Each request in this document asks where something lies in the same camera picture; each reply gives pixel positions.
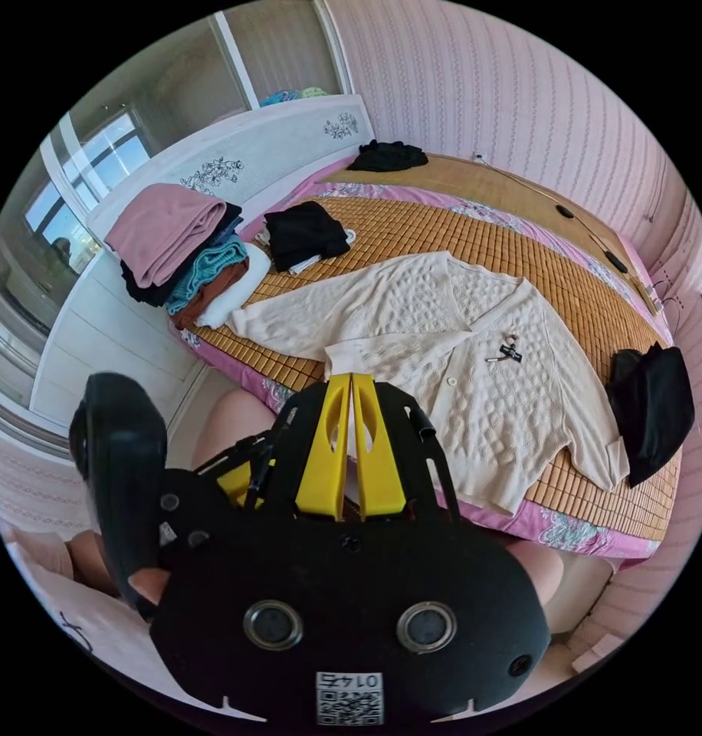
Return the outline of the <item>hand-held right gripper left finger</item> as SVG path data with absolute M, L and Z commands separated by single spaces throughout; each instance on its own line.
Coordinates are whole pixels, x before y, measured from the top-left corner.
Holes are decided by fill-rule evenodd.
M 351 376 L 331 376 L 313 407 L 314 427 L 309 454 L 296 494 L 304 514 L 340 521 L 346 482 Z

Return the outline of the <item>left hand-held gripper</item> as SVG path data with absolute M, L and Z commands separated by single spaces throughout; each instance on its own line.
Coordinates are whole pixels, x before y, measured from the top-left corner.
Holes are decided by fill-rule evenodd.
M 251 524 L 298 516 L 298 447 L 289 432 L 239 440 L 194 470 L 164 471 L 159 497 L 159 567 L 169 572 L 209 541 Z

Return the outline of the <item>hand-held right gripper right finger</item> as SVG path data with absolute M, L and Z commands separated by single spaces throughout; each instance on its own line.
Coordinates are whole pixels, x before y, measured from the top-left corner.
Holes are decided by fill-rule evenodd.
M 351 386 L 361 518 L 400 514 L 406 498 L 374 379 L 354 373 Z

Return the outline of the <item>person's left hand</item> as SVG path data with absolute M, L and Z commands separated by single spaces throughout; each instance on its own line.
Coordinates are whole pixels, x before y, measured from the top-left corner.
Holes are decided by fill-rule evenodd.
M 131 588 L 143 599 L 158 606 L 171 573 L 157 567 L 143 567 L 128 578 Z

